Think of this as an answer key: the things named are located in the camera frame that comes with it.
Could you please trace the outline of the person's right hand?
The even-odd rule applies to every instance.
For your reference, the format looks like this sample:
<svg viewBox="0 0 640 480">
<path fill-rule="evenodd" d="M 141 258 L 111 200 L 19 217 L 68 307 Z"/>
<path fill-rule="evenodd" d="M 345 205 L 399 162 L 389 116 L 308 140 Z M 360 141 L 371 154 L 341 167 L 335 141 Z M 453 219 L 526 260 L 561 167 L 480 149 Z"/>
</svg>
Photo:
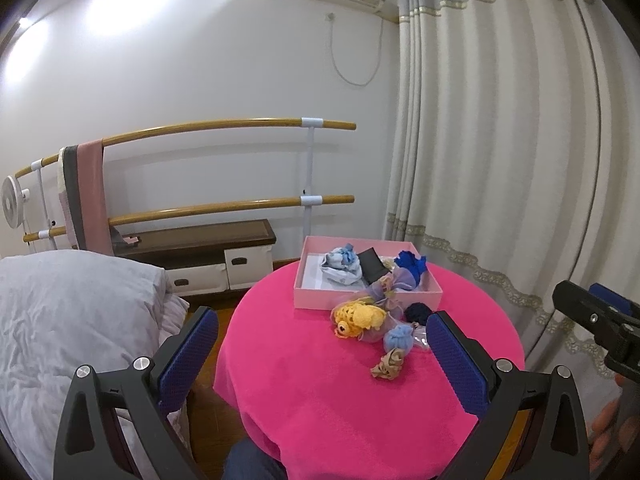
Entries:
<svg viewBox="0 0 640 480">
<path fill-rule="evenodd" d="M 639 478 L 639 415 L 619 419 L 621 400 L 618 398 L 606 404 L 591 425 L 589 471 L 600 479 Z M 605 452 L 614 442 L 623 457 L 603 466 Z"/>
</svg>

